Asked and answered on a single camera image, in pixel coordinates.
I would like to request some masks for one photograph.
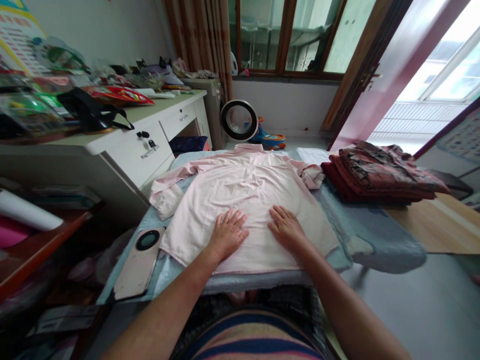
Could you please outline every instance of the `white cabinet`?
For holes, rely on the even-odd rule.
[[[155,106],[125,109],[134,130],[79,134],[41,145],[0,145],[0,176],[27,188],[86,185],[106,202],[99,217],[124,229],[136,226],[150,206],[152,182],[167,172],[175,159],[168,141],[196,119],[198,130],[192,135],[208,136],[211,147],[203,100],[206,91],[193,93],[155,100]],[[115,121],[124,120],[117,116]],[[138,132],[148,133],[148,138],[138,137]]]

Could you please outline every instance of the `wooden table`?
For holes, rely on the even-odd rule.
[[[0,261],[0,303],[15,292],[31,273],[103,205],[101,202],[90,210],[52,210],[54,215],[64,220],[62,225],[51,231],[38,232],[5,249],[8,258]]]
[[[450,195],[436,195],[403,208],[383,208],[427,253],[480,255],[480,213]]]

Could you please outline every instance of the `shirt sleeve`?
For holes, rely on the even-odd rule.
[[[184,197],[183,191],[177,185],[180,180],[206,171],[217,164],[213,158],[190,161],[182,167],[170,170],[162,177],[153,181],[150,190],[150,204],[162,221],[171,217]]]
[[[313,163],[309,164],[303,161],[292,160],[288,156],[285,156],[284,159],[290,162],[297,170],[298,176],[301,177],[301,180],[308,189],[320,189],[320,185],[322,185],[322,181],[325,179],[325,174],[320,166]]]

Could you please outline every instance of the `black bag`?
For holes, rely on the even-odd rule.
[[[135,129],[127,119],[125,110],[113,105],[102,105],[79,87],[74,87],[56,98],[72,116],[77,118],[80,122],[80,130],[83,133],[103,132],[112,127],[124,130]],[[122,115],[130,126],[115,122],[114,119],[117,114]]]

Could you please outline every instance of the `hand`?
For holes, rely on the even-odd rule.
[[[232,255],[250,234],[248,230],[242,230],[242,225],[247,220],[247,215],[242,215],[241,210],[235,214],[233,209],[216,218],[215,228],[210,237],[206,249],[211,251],[218,263]]]
[[[273,222],[268,223],[268,228],[285,249],[296,254],[302,246],[310,243],[293,212],[283,206],[274,205],[270,209],[270,215]]]

